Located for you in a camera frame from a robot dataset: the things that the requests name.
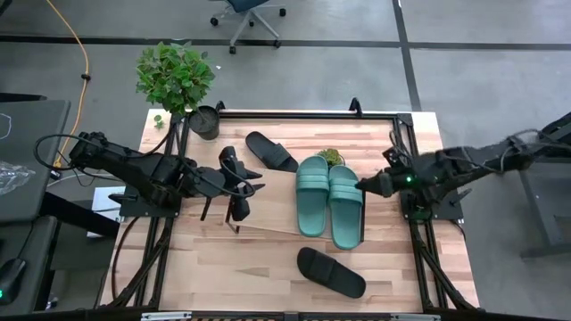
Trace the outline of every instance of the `office chair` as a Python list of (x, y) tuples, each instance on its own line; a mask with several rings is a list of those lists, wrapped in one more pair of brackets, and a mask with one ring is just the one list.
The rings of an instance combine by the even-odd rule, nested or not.
[(276, 48), (279, 48), (282, 45), (281, 41), (279, 41), (279, 34), (268, 24), (267, 21), (265, 21), (260, 16), (260, 14), (256, 11), (256, 9), (258, 9), (258, 8), (280, 8), (279, 9), (279, 16), (285, 17), (286, 16), (286, 9), (283, 5), (279, 5), (279, 4), (262, 5), (262, 4), (267, 3), (268, 0), (211, 0), (211, 1), (225, 1), (228, 3), (228, 6), (226, 7), (226, 9), (224, 9), (223, 12), (216, 13), (216, 14), (212, 15), (211, 25), (214, 27), (218, 26), (218, 23), (219, 23), (218, 19), (224, 18), (226, 15), (238, 13), (238, 14), (242, 14), (244, 16), (244, 19), (242, 20), (242, 22), (240, 23), (240, 26), (236, 30), (236, 33), (234, 34), (232, 39), (230, 39), (230, 53), (231, 54), (236, 53), (236, 47), (234, 46), (234, 44), (236, 43), (236, 41), (237, 41), (238, 37), (240, 36), (240, 34), (242, 33), (242, 31), (244, 31), (246, 23), (249, 23), (250, 27), (253, 27), (253, 25), (254, 25), (253, 19), (256, 19), (258, 22), (261, 22), (262, 26), (267, 31), (269, 31), (270, 34), (272, 34), (274, 36), (274, 38), (276, 39), (276, 40), (274, 40), (274, 46)]

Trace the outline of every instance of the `green slipper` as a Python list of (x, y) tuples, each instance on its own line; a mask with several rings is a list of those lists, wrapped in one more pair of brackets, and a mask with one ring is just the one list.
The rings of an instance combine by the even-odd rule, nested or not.
[(325, 231), (329, 170), (321, 156), (302, 161), (295, 174), (297, 223), (305, 236), (320, 236)]
[(357, 175), (343, 165), (329, 170), (331, 238), (341, 250), (353, 249), (360, 243), (363, 192), (355, 188), (358, 181)]

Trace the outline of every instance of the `wooden board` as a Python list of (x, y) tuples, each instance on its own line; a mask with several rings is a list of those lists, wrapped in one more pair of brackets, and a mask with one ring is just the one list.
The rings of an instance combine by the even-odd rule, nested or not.
[[(153, 127), (150, 110), (141, 142), (141, 151), (149, 151), (167, 129)], [(431, 112), (413, 113), (418, 149), (428, 152), (442, 147), (436, 117)], [(224, 119), (220, 136), (203, 141), (191, 134), (187, 156), (200, 166), (218, 167), (218, 155), (228, 145), (250, 169), (261, 162), (247, 149), (244, 139), (253, 130), (281, 143), (298, 161), (323, 148), (336, 148), (347, 165), (360, 177), (371, 176), (387, 164), (382, 151), (391, 143), (389, 121), (382, 120), (289, 120)], [(320, 311), (320, 312), (419, 312), (414, 258), (409, 227), (401, 218), (398, 196), (384, 199), (367, 194), (366, 241), (352, 251), (341, 251), (327, 238), (307, 238), (297, 234), (291, 215), (283, 213), (291, 206), (286, 195), (293, 189), (288, 173), (266, 173), (259, 181), (268, 185), (251, 200), (252, 214), (239, 235), (226, 226), (224, 216), (228, 198), (212, 201), (207, 219), (200, 221), (204, 199), (183, 201), (176, 220), (161, 297), (161, 309), (248, 310), (248, 311)], [(263, 218), (274, 215), (273, 222)], [(143, 256), (149, 220), (140, 219), (131, 230), (120, 253), (117, 280), (122, 289), (137, 271)], [(120, 234), (126, 224), (121, 226)], [(434, 231), (444, 271), (469, 302), (477, 305), (476, 289), (462, 235), (449, 222), (435, 222)], [(309, 246), (334, 257), (367, 280), (367, 291), (360, 299), (350, 299), (306, 280), (296, 266), (297, 252)], [(429, 290), (436, 302), (432, 274), (427, 274)], [(153, 282), (149, 283), (151, 291)], [(107, 277), (102, 303), (111, 300), (111, 282)]]

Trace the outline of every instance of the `black slipper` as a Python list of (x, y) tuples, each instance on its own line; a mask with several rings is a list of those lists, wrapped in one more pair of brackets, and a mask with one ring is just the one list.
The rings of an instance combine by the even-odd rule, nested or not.
[(259, 132), (252, 132), (246, 137), (246, 145), (268, 169), (295, 173), (299, 167), (297, 161), (281, 144), (274, 144)]
[(311, 281), (350, 298), (360, 298), (367, 288), (362, 276), (335, 259), (307, 247), (297, 254), (297, 267)]

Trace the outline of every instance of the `orange cable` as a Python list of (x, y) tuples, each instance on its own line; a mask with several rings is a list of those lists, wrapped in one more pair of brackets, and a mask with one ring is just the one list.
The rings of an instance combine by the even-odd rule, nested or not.
[[(87, 82), (89, 81), (89, 58), (87, 58), (86, 48), (81, 43), (81, 40), (79, 40), (79, 37), (75, 33), (75, 31), (73, 31), (73, 28), (70, 26), (70, 24), (65, 20), (65, 18), (63, 18), (62, 14), (55, 8), (55, 6), (52, 4), (52, 2), (50, 0), (46, 0), (46, 2), (52, 7), (52, 9), (54, 9), (55, 13), (60, 17), (60, 19), (62, 19), (63, 23), (65, 23), (65, 26), (71, 31), (71, 34), (75, 37), (75, 40), (78, 42), (78, 45), (81, 48), (81, 51), (83, 52), (83, 56), (86, 60), (86, 72), (85, 72), (86, 76), (84, 78), (82, 77), (83, 78), (83, 89), (81, 89), (81, 94), (79, 95), (78, 116), (75, 118), (75, 124), (73, 124), (73, 128), (71, 129), (71, 133), (70, 133), (73, 135), (75, 133), (75, 131), (78, 129), (79, 119), (81, 118), (81, 110), (83, 108), (83, 99), (86, 95)], [(70, 138), (66, 137), (65, 141), (63, 142), (62, 154), (65, 152), (65, 148), (67, 147), (69, 141), (70, 141)], [(62, 156), (61, 155), (59, 155), (57, 157), (57, 159), (55, 160), (54, 166), (55, 167), (61, 167), (62, 166)]]

